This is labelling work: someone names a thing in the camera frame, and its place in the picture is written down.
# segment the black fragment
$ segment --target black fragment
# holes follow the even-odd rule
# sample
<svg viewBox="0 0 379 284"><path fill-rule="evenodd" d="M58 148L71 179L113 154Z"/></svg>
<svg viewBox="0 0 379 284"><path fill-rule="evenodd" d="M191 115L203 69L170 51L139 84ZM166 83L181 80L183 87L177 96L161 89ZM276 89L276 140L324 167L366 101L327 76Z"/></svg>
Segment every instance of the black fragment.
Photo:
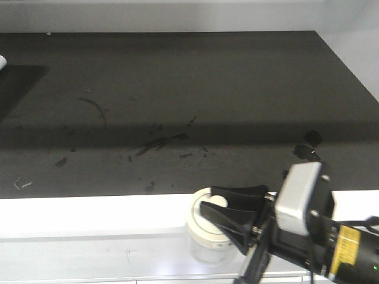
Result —
<svg viewBox="0 0 379 284"><path fill-rule="evenodd" d="M63 167L67 163L67 157L64 157L62 160L58 161L55 166L56 167Z"/></svg>
<svg viewBox="0 0 379 284"><path fill-rule="evenodd" d="M102 108L94 100L92 100L92 99L86 99L86 98L79 98L78 100L79 101L84 101L84 102L89 103L90 105L93 105L100 112L100 117L102 118L102 120L104 122L104 126L106 128L108 128L107 119L105 118L104 111L102 110Z"/></svg>
<svg viewBox="0 0 379 284"><path fill-rule="evenodd" d="M194 123L195 122L195 120L196 120L196 116L187 124L188 126L192 126L192 123Z"/></svg>
<svg viewBox="0 0 379 284"><path fill-rule="evenodd" d="M193 154L192 154L192 153L189 153L189 154L179 155L179 158L180 158L180 159L184 159L184 158L187 158L187 157L189 157L189 156L193 156Z"/></svg>
<svg viewBox="0 0 379 284"><path fill-rule="evenodd" d="M317 147L322 141L322 136L316 130L311 130L306 133L304 139L312 145L313 148Z"/></svg>
<svg viewBox="0 0 379 284"><path fill-rule="evenodd" d="M321 158L317 155L315 149L302 144L296 145L293 153L301 160L308 160L309 162L321 161Z"/></svg>

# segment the dark gray table surface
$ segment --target dark gray table surface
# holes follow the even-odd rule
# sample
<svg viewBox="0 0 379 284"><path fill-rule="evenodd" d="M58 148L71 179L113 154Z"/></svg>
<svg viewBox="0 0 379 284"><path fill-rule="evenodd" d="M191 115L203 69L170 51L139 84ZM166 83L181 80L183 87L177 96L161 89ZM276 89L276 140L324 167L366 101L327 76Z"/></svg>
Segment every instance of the dark gray table surface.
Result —
<svg viewBox="0 0 379 284"><path fill-rule="evenodd" d="M379 104L315 32L1 34L0 54L1 198L277 191L311 130L332 190L379 188Z"/></svg>

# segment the cable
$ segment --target cable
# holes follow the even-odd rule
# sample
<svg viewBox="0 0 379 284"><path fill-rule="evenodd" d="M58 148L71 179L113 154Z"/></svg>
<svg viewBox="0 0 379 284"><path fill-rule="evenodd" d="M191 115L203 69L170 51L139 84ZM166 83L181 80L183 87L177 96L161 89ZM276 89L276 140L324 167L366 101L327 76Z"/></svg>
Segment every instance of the cable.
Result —
<svg viewBox="0 0 379 284"><path fill-rule="evenodd" d="M309 272L310 272L310 283L314 284L314 276L313 276L313 263L314 263L314 254L313 254L313 240L311 236L308 237L309 243Z"/></svg>
<svg viewBox="0 0 379 284"><path fill-rule="evenodd" d="M313 272L310 272L310 284L314 284Z"/></svg>
<svg viewBox="0 0 379 284"><path fill-rule="evenodd" d="M373 226L379 225L379 217L377 216L371 216L365 221L343 221L341 223L352 227L365 227L369 232L379 235L379 230L373 228Z"/></svg>

